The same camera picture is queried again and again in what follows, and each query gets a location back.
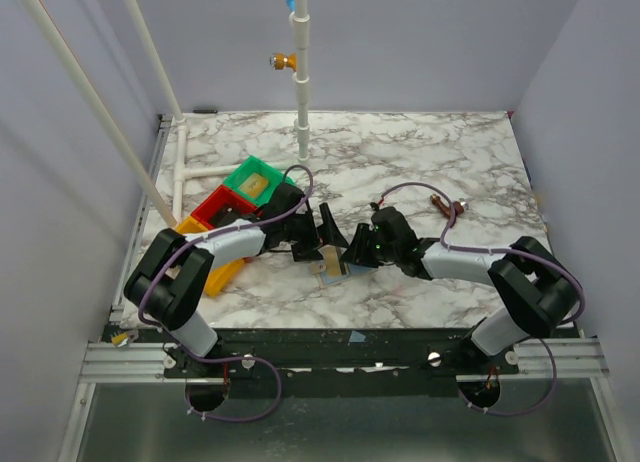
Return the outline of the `beige card holder wallet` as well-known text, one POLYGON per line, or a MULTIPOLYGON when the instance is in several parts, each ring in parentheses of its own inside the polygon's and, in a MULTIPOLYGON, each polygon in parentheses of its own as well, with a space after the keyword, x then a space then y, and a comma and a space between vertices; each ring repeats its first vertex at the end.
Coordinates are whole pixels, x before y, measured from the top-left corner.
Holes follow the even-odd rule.
POLYGON ((340 284, 375 271, 375 268, 342 262, 343 252, 342 247, 325 246, 320 250, 322 259, 311 263, 310 273, 315 276, 320 288, 340 284))

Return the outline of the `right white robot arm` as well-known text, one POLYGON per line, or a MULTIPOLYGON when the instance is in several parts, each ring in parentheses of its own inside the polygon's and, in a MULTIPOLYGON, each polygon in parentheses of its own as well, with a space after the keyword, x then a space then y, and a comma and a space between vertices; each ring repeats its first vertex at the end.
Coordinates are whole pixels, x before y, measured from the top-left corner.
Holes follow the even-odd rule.
POLYGON ((474 326, 459 352, 462 366, 474 374, 493 366, 509 346, 550 336, 581 297, 579 284, 535 238, 523 236, 506 249, 455 248, 418 237, 393 207, 357 226, 341 261, 369 268, 391 264, 412 278, 494 288, 503 307, 474 326))

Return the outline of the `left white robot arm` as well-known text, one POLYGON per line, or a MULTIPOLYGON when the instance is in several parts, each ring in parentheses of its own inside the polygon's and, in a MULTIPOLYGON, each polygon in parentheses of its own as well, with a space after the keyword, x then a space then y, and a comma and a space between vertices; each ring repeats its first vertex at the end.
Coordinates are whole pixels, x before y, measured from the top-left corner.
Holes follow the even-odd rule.
POLYGON ((202 233, 160 231, 129 275, 124 297, 145 323, 159 325, 189 351, 187 364, 197 375, 214 375, 222 362, 215 347, 218 335, 197 311, 212 271, 282 243, 290 245, 296 262, 320 260, 326 245, 348 246, 328 205, 319 206, 322 223, 317 225, 308 198, 308 193, 281 182, 255 214, 241 214, 202 233))

